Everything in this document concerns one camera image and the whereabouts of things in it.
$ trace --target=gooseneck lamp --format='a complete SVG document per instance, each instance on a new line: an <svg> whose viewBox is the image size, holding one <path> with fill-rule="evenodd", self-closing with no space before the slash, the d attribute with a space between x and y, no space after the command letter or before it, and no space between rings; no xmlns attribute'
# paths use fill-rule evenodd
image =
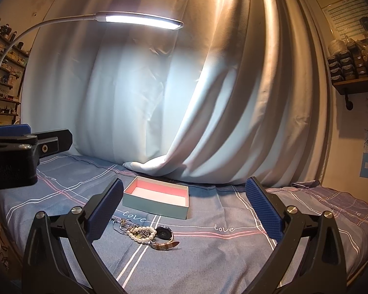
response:
<svg viewBox="0 0 368 294"><path fill-rule="evenodd" d="M163 28L167 30L178 30L183 27L183 23L178 20L170 19L168 17L162 17L151 14L143 14L143 13L135 13L135 12L97 12L95 14L88 15L75 15L69 17L59 17L57 19L46 20L41 23L38 23L22 34L18 36L4 51L3 55L0 58L0 67L5 59L5 56L10 51L10 49L27 33L35 30L36 28L40 28L45 25L53 24L53 23L62 23L62 22L72 22L72 21L87 21L87 20L96 20L98 22L111 22L111 23L128 23L128 24L138 24L138 25L147 25L153 26L157 28Z"/></svg>

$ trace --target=curtain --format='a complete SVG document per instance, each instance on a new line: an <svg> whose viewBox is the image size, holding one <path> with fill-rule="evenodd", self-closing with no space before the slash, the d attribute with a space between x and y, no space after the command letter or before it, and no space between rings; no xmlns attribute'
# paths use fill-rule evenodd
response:
<svg viewBox="0 0 368 294"><path fill-rule="evenodd" d="M314 179L327 77L304 0L56 0L46 18L101 10L171 17L184 28L40 29L22 95L33 131L68 128L72 152L185 182Z"/></svg>

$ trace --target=beige wall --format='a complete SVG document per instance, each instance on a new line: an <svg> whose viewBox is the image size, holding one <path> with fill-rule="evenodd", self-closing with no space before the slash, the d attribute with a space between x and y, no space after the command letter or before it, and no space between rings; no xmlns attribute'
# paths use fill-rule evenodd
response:
<svg viewBox="0 0 368 294"><path fill-rule="evenodd" d="M0 25L8 23L12 28L11 33L17 31L19 35L29 27L43 21L53 1L54 0L3 0L0 4ZM24 42L23 50L30 50L37 33L38 30L35 30L22 39ZM15 82L14 88L9 92L9 95L17 95L19 83L20 79ZM12 116L0 116L0 122L10 124L12 118Z"/></svg>
<svg viewBox="0 0 368 294"><path fill-rule="evenodd" d="M316 0L307 0L318 30L323 38L323 48L334 39L330 27ZM368 127L366 94L350 95L354 108L348 111L344 96L330 85L329 89L329 133L324 165L319 176L322 186L349 192L354 197L368 202L368 179L360 178L363 157L364 133Z"/></svg>

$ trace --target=jewelry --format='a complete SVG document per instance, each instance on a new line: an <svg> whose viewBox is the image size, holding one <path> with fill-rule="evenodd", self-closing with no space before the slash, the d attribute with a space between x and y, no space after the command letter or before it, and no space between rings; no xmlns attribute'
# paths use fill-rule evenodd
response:
<svg viewBox="0 0 368 294"><path fill-rule="evenodd" d="M142 227L134 224L128 219L111 219L113 221L113 229L120 234L128 235L137 243L150 245L155 250L169 250L177 245L178 241L174 240L173 232L169 227L161 226L156 229L153 227ZM115 229L115 223L120 223L120 231ZM155 237L168 240L166 243L156 242Z"/></svg>

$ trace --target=screw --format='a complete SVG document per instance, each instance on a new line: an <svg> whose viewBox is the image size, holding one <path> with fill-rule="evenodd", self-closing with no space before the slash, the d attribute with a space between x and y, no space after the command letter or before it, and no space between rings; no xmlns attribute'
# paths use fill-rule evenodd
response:
<svg viewBox="0 0 368 294"><path fill-rule="evenodd" d="M325 217L326 217L327 219L331 219L331 218L333 217L332 212L330 212L330 211L325 211Z"/></svg>
<svg viewBox="0 0 368 294"><path fill-rule="evenodd" d="M292 206L292 205L288 206L287 210L290 214L296 214L297 211L298 211L297 208L295 206Z"/></svg>
<svg viewBox="0 0 368 294"><path fill-rule="evenodd" d="M18 147L21 148L21 149L30 149L31 148L31 146L29 144L21 144Z"/></svg>
<svg viewBox="0 0 368 294"><path fill-rule="evenodd" d="M72 214L79 214L79 213L82 212L82 208L81 207L73 207L71 209L71 212L72 212Z"/></svg>
<svg viewBox="0 0 368 294"><path fill-rule="evenodd" d="M42 219L44 216L45 216L44 211L40 211L40 212L38 212L38 213L36 214L36 218L37 218L37 219Z"/></svg>

